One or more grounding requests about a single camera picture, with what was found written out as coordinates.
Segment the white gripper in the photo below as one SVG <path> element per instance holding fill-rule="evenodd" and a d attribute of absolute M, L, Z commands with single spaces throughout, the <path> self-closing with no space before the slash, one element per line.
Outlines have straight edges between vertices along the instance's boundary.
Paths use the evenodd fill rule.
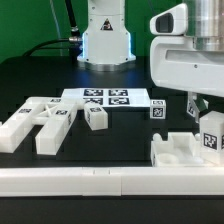
<path fill-rule="evenodd" d="M 194 118 L 209 105 L 200 94 L 224 97 L 224 52 L 195 50 L 192 38 L 156 37 L 150 47 L 150 70 L 157 86 L 189 92 Z"/>

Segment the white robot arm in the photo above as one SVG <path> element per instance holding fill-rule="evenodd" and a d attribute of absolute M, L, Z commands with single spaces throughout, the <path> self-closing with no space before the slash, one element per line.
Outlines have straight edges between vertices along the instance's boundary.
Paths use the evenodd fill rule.
<path fill-rule="evenodd" d="M 113 71 L 135 60 L 125 28 L 125 0 L 88 0 L 81 65 Z M 149 23 L 153 82 L 170 89 L 224 97 L 224 0 L 182 0 Z"/>

